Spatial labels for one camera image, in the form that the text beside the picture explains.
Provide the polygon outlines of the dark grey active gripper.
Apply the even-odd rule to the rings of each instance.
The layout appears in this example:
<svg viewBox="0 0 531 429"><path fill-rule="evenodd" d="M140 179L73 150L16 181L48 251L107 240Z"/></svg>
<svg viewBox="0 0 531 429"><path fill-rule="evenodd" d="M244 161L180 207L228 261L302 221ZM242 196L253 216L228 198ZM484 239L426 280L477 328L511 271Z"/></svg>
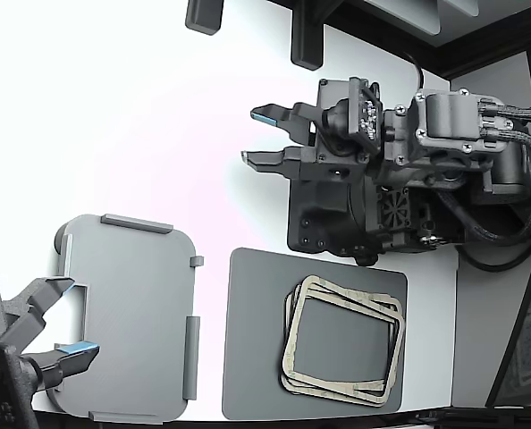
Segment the dark grey active gripper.
<svg viewBox="0 0 531 429"><path fill-rule="evenodd" d="M285 130L303 147L242 151L256 172L291 180L410 180L412 104L384 107L376 82L320 80L316 103L255 107L253 120Z"/></svg>

